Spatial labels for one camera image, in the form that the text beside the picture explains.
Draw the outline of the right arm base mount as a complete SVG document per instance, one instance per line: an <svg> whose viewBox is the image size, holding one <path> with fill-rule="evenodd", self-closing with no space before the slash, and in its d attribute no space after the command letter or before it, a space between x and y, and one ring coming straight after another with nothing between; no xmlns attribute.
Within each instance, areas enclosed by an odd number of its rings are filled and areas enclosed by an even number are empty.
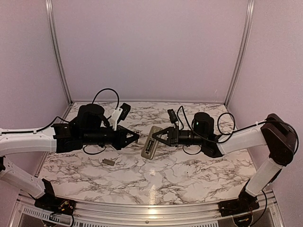
<svg viewBox="0 0 303 227"><path fill-rule="evenodd" d="M260 205L257 199L253 199L252 202L240 199L232 199L219 202L218 207L221 216L226 217L259 209Z"/></svg>

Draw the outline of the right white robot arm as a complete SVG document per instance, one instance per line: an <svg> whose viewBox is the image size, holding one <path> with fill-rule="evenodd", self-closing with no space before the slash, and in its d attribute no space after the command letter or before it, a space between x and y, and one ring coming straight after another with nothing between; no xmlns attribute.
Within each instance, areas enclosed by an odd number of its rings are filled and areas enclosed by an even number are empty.
<svg viewBox="0 0 303 227"><path fill-rule="evenodd" d="M267 146L269 156L249 179L234 207L244 212L269 183L273 182L284 166L290 164L299 147L295 129L272 113L262 122L230 133L214 133L215 120L205 112L194 115L188 130L178 126L168 127L153 133L152 137L167 146L200 146L200 151L208 157L217 158L234 151Z"/></svg>

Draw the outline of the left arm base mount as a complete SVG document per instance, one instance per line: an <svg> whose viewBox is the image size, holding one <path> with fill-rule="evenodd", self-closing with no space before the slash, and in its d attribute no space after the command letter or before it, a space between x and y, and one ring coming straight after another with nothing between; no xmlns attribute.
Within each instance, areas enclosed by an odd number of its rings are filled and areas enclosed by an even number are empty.
<svg viewBox="0 0 303 227"><path fill-rule="evenodd" d="M74 200L54 197L51 199L39 198L35 200L35 206L52 213L73 215L76 202Z"/></svg>

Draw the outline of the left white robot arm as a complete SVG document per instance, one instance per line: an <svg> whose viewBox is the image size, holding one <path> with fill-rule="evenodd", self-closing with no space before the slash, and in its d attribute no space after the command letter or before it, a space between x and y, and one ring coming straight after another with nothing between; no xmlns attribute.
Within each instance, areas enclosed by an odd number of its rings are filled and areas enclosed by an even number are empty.
<svg viewBox="0 0 303 227"><path fill-rule="evenodd" d="M138 133L119 125L130 109L130 105L122 104L107 118L102 106L87 104L80 106L77 116L68 123L52 123L27 131L1 131L0 179L41 200L49 210L58 209L60 200L51 183L19 168L7 156L30 152L68 153L88 145L110 145L121 150L139 139Z"/></svg>

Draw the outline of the grey battery compartment cover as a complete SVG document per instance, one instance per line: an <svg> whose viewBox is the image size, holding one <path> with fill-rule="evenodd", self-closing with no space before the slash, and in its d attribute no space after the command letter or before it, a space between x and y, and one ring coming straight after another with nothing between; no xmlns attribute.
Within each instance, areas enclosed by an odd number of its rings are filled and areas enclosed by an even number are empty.
<svg viewBox="0 0 303 227"><path fill-rule="evenodd" d="M110 165L110 166L114 166L115 165L115 161L113 160L109 160L109 159L103 159L102 162L106 165Z"/></svg>

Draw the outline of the white remote control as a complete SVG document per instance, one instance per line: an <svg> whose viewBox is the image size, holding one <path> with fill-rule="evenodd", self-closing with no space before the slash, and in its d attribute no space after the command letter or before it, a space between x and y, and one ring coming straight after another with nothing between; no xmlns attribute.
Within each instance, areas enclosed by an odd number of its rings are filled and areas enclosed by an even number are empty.
<svg viewBox="0 0 303 227"><path fill-rule="evenodd" d="M144 147L142 149L141 152L141 156L145 159L149 159L152 160L154 157L154 154L157 150L159 141L155 140L152 135L156 132L159 132L163 130L163 128L158 127L158 126L152 126L150 131L149 131L149 135L145 141Z"/></svg>

